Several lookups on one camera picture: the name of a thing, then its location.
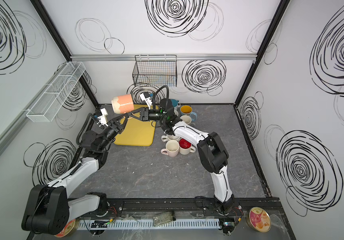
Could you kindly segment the beige speckled mug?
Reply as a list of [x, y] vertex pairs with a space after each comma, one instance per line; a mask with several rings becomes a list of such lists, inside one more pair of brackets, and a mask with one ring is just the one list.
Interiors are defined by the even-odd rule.
[[161, 136], [161, 140], [163, 142], [168, 142], [168, 141], [172, 141], [172, 140], [178, 142], [180, 139], [181, 139], [181, 137], [178, 137], [178, 136], [175, 136], [175, 135], [163, 135], [163, 136]]

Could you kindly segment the blue butterfly mug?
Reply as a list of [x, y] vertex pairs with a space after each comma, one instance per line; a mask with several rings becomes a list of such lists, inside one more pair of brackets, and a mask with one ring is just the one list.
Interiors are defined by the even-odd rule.
[[198, 115], [193, 111], [191, 106], [188, 106], [188, 105], [181, 106], [180, 112], [182, 115], [188, 115], [189, 117], [191, 117], [193, 122], [195, 122], [198, 118]]

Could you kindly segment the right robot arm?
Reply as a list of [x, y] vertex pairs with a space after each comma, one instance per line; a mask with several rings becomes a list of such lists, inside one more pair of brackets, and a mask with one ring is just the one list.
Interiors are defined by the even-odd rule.
[[129, 116], [143, 122], [159, 122], [168, 135], [180, 137], [192, 144], [198, 151], [202, 166], [211, 174], [214, 184], [215, 206], [222, 214], [229, 213], [234, 203], [234, 195], [228, 179], [229, 153], [220, 136], [206, 133], [191, 127], [178, 117], [171, 101], [163, 99], [160, 109], [142, 107], [128, 113]]

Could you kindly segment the pink mug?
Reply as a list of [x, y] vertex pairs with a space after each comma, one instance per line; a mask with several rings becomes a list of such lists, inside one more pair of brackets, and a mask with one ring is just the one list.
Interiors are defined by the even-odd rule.
[[161, 154], [167, 155], [173, 158], [179, 154], [179, 150], [180, 150], [179, 142], [175, 140], [170, 140], [166, 143], [165, 148], [161, 150]]

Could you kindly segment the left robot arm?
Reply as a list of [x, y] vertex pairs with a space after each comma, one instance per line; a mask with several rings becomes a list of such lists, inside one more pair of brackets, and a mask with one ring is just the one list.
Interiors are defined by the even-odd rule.
[[93, 114], [88, 115], [76, 137], [77, 145], [85, 150], [78, 163], [57, 179], [46, 185], [37, 185], [30, 191], [21, 228], [31, 237], [57, 235], [78, 217], [88, 213], [105, 216], [109, 212], [104, 193], [90, 192], [84, 197], [69, 199], [84, 180], [106, 163], [111, 144], [124, 131], [129, 118], [128, 114], [122, 114], [109, 120], [103, 124], [103, 132], [98, 134], [85, 130], [93, 117]]

